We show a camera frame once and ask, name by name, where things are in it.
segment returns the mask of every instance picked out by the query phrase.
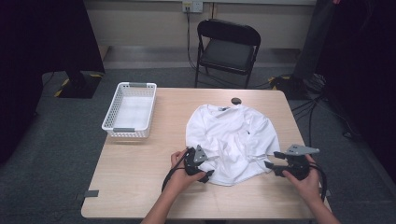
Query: black stand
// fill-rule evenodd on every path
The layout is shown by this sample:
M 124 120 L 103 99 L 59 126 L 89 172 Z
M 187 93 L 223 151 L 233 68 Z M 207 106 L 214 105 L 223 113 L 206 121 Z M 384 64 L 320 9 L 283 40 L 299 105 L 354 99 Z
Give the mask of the black stand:
M 330 105 L 335 109 L 336 113 L 342 118 L 343 122 L 346 124 L 347 130 L 343 132 L 343 136 L 354 140 L 361 140 L 361 133 L 359 132 L 358 128 L 353 123 L 347 112 L 341 106 L 337 98 L 332 94 L 329 88 L 324 87 L 323 90 L 324 95 L 328 99 Z
M 310 100 L 307 91 L 301 88 L 295 88 L 291 83 L 290 76 L 280 76 L 270 78 L 270 86 L 273 90 L 283 91 L 288 100 Z
M 80 72 L 70 71 L 66 73 L 69 79 L 55 93 L 56 97 L 91 99 L 102 79 L 101 75 L 83 75 Z

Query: chair leg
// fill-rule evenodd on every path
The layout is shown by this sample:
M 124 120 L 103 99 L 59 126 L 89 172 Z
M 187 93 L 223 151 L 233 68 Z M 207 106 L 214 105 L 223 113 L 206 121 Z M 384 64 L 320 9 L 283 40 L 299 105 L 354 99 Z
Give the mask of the chair leg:
M 251 72 L 247 74 L 247 80 L 245 81 L 245 89 L 248 88 L 248 82 L 250 80 L 250 75 L 251 75 Z
M 195 83 L 194 83 L 194 88 L 197 88 L 198 85 L 198 74 L 199 74 L 199 63 L 196 66 L 195 69 Z

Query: person's arm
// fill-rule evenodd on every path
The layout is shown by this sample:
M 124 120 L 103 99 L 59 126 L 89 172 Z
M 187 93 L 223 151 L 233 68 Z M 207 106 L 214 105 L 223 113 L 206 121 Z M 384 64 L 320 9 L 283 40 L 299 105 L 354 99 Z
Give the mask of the person's arm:
M 306 158 L 315 163 L 315 161 L 308 155 Z M 315 169 L 310 170 L 309 175 L 304 180 L 298 180 L 288 171 L 283 171 L 282 174 L 291 182 L 291 184 L 297 188 L 300 196 L 304 199 L 308 205 L 312 214 L 319 224 L 339 224 L 338 219 L 332 214 L 332 212 L 324 205 L 319 194 L 319 175 Z
M 172 154 L 171 168 L 177 165 L 177 162 L 181 159 L 185 152 L 186 150 Z M 178 168 L 184 168 L 183 162 L 180 163 Z M 177 198 L 177 195 L 185 190 L 190 184 L 203 178 L 204 176 L 205 172 L 201 172 L 196 175 L 187 175 L 184 169 L 175 170 L 175 172 L 172 174 L 171 178 L 167 182 L 157 202 L 152 206 L 152 208 L 149 210 L 148 214 L 141 223 L 163 224 L 166 220 L 166 217 L 168 216 L 172 204 Z

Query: wooden tabletop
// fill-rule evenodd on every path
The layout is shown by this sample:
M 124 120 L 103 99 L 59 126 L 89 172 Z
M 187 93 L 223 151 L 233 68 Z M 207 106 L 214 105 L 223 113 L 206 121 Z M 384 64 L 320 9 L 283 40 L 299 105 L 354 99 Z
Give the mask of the wooden tabletop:
M 303 139 L 281 91 L 162 89 L 157 90 L 149 138 L 134 141 L 107 137 L 81 214 L 87 218 L 142 218 L 161 193 L 170 155 L 185 148 L 186 125 L 199 105 L 230 106 L 238 97 L 273 123 L 280 148 L 303 145 Z M 279 159 L 270 158 L 276 164 Z M 290 219 L 312 214 L 286 178 L 257 175 L 232 187 L 196 182 L 179 195 L 168 218 Z

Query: black cable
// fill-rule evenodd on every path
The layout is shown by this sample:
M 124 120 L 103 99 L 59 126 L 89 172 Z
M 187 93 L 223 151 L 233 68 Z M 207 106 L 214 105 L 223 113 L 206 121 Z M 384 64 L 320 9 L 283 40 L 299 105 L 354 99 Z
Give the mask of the black cable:
M 215 3 L 212 3 L 212 19 L 214 18 L 215 14 Z
M 196 69 L 190 56 L 190 8 L 189 7 L 186 7 L 186 15 L 187 15 L 187 56 L 189 57 L 190 66 Z
M 299 114 L 305 112 L 306 110 L 311 109 L 313 104 L 314 104 L 314 101 L 309 101 L 307 104 L 304 104 L 304 105 L 308 105 L 308 107 L 306 107 L 306 108 L 300 110 L 300 111 L 297 112 L 296 114 L 293 114 L 293 116 L 296 117 L 297 115 L 299 115 Z
M 321 180 L 322 180 L 322 183 L 321 183 L 322 191 L 320 194 L 320 199 L 324 202 L 324 200 L 326 198 L 326 191 L 327 191 L 327 176 L 324 173 L 324 171 L 319 166 L 317 166 L 315 163 L 311 162 L 311 165 L 309 165 L 309 167 L 316 169 L 320 172 L 320 176 L 321 176 Z
M 184 168 L 178 168 L 178 166 L 180 165 L 181 162 L 184 161 L 184 158 L 186 158 L 187 152 L 188 151 L 186 151 L 183 154 L 183 156 L 180 158 L 180 160 L 177 162 L 177 164 L 169 171 L 168 175 L 165 177 L 165 180 L 163 181 L 163 187 L 161 189 L 161 192 L 163 192 L 163 190 L 165 189 L 165 186 L 168 183 L 168 181 L 171 179 L 172 174 L 178 169 L 184 169 Z
M 354 134 L 355 136 L 360 136 L 359 133 L 355 133 L 355 132 L 353 131 L 353 128 L 350 127 L 350 124 L 349 124 L 349 122 L 347 121 L 346 118 L 344 118 L 343 116 L 341 116 L 341 115 L 335 113 L 334 111 L 331 111 L 331 110 L 328 109 L 328 108 L 325 108 L 325 107 L 322 106 L 322 105 L 319 105 L 319 106 L 322 107 L 324 110 L 327 110 L 328 112 L 334 114 L 335 116 L 337 116 L 338 118 L 340 118 L 343 122 L 345 122 L 345 123 L 346 123 L 346 126 L 348 127 L 348 129 L 350 130 L 350 132 L 351 132 L 352 134 Z
M 309 121 L 308 121 L 308 146 L 312 147 L 312 134 L 311 134 L 311 130 L 312 130 L 312 115 L 314 113 L 314 109 L 318 104 L 318 101 L 323 97 L 323 95 L 320 95 L 319 97 L 317 97 L 314 101 L 314 104 L 312 106 L 311 112 L 309 114 Z
M 310 103 L 316 101 L 318 98 L 322 98 L 322 97 L 323 97 L 323 95 L 320 95 L 320 96 L 318 96 L 318 97 L 316 97 L 316 98 L 314 98 L 314 99 L 312 99 L 312 100 L 310 100 L 310 101 L 308 101 L 308 102 L 305 102 L 305 103 L 302 104 L 302 105 L 299 105 L 299 106 L 293 108 L 291 111 L 294 111 L 294 110 L 296 110 L 296 109 L 298 109 L 298 108 L 301 108 L 301 107 L 303 107 L 303 106 L 305 106 L 305 105 L 307 105 L 307 104 L 310 104 Z
M 305 112 L 305 111 L 306 111 L 306 112 L 305 112 L 303 115 L 301 115 L 299 118 L 295 119 L 296 122 L 298 122 L 300 119 L 302 119 L 303 117 L 305 117 L 305 116 L 307 116 L 308 114 L 310 114 L 311 111 L 312 111 L 313 105 L 314 105 L 314 103 L 312 103 L 308 108 L 306 108 L 306 109 L 300 111 L 298 114 L 300 114 L 301 112 Z

